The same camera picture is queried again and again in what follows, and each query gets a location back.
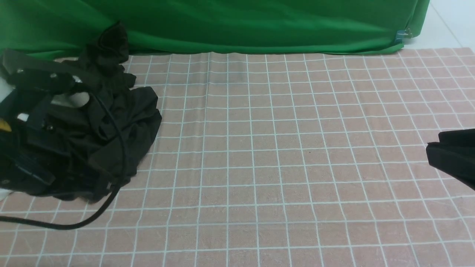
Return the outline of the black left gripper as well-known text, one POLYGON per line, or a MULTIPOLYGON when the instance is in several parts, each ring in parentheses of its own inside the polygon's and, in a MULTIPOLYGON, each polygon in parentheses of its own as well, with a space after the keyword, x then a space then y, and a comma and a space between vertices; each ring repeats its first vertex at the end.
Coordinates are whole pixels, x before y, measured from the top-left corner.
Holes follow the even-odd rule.
POLYGON ((35 197, 107 195, 110 179, 46 120, 52 98, 14 90, 1 101, 1 190, 35 197))

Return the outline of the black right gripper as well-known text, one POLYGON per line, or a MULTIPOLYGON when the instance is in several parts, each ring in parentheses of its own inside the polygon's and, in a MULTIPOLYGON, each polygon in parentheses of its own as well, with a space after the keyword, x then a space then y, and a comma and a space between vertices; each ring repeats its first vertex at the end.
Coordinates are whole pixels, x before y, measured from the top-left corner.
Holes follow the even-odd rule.
POLYGON ((426 147, 429 165, 475 189, 475 129, 444 131, 426 147))

